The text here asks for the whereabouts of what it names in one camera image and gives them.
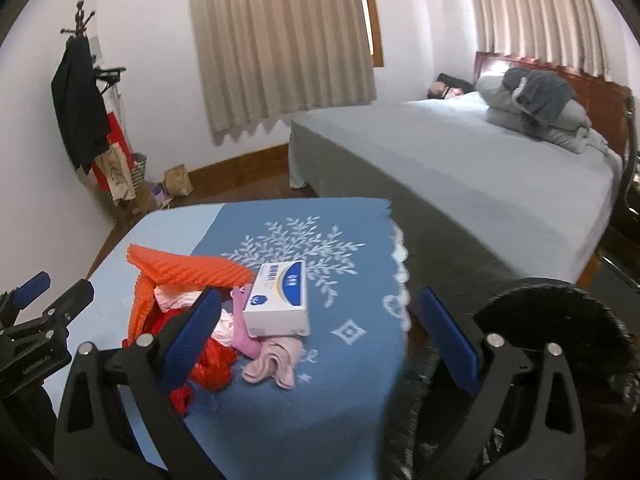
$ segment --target silver screw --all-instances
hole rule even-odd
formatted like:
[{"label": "silver screw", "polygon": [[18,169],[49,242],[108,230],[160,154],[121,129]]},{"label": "silver screw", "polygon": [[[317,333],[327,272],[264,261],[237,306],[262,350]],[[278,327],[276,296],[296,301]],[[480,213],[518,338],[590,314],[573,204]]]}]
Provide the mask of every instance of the silver screw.
[{"label": "silver screw", "polygon": [[562,347],[558,343],[549,343],[546,346],[546,351],[551,355],[555,355],[556,357],[562,355]]},{"label": "silver screw", "polygon": [[94,345],[92,343],[89,343],[88,341],[85,341],[78,347],[78,353],[82,355],[89,355],[91,353],[91,350],[93,349]]},{"label": "silver screw", "polygon": [[154,337],[152,334],[140,334],[136,339],[136,345],[146,348],[148,346],[151,346],[151,343],[153,343],[153,341]]},{"label": "silver screw", "polygon": [[489,334],[486,341],[494,348],[500,348],[504,345],[504,338],[500,334]]}]

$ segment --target curtain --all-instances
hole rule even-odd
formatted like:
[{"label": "curtain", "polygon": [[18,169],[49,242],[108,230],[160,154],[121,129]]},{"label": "curtain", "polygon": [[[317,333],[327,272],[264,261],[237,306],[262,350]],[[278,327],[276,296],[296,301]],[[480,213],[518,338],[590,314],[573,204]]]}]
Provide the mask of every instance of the curtain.
[{"label": "curtain", "polygon": [[376,98],[362,0],[190,0],[212,129]]},{"label": "curtain", "polygon": [[474,0],[479,49],[609,77],[593,0]]}]

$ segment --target wooden headboard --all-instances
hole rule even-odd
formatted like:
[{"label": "wooden headboard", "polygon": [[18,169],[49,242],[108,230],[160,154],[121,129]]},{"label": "wooden headboard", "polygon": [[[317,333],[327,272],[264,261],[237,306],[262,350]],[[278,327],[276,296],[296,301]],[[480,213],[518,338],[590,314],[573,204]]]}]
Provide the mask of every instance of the wooden headboard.
[{"label": "wooden headboard", "polygon": [[476,53],[474,82],[483,75],[504,74],[512,67],[529,70],[552,70],[566,79],[575,89],[576,100],[587,110],[593,127],[609,141],[612,150],[621,157],[625,157],[625,147],[629,136],[626,112],[629,110],[631,89],[571,68],[555,66],[533,59],[487,52]]}]

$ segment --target blue gripper pad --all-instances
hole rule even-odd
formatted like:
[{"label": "blue gripper pad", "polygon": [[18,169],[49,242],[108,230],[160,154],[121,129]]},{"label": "blue gripper pad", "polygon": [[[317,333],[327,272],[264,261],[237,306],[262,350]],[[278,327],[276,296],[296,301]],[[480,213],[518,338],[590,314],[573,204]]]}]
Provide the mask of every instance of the blue gripper pad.
[{"label": "blue gripper pad", "polygon": [[417,315],[457,386],[475,397],[482,387],[478,354],[430,288],[422,294]]},{"label": "blue gripper pad", "polygon": [[51,278],[49,275],[44,271],[39,272],[23,286],[14,290],[15,307],[19,310],[26,308],[37,297],[49,290],[50,286]]},{"label": "blue gripper pad", "polygon": [[170,323],[174,319],[188,316],[188,320],[164,353],[158,381],[158,387],[162,392],[168,395],[187,381],[220,319],[221,310],[220,294],[215,289],[207,287],[187,313],[167,322],[163,331],[166,328],[170,330]]}]

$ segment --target blue and white box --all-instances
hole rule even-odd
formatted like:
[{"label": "blue and white box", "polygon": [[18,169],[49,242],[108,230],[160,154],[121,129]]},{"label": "blue and white box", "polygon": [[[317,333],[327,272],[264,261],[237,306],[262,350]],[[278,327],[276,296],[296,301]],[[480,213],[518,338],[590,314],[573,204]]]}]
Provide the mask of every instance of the blue and white box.
[{"label": "blue and white box", "polygon": [[305,262],[262,264],[244,306],[244,321],[251,337],[309,335]]}]

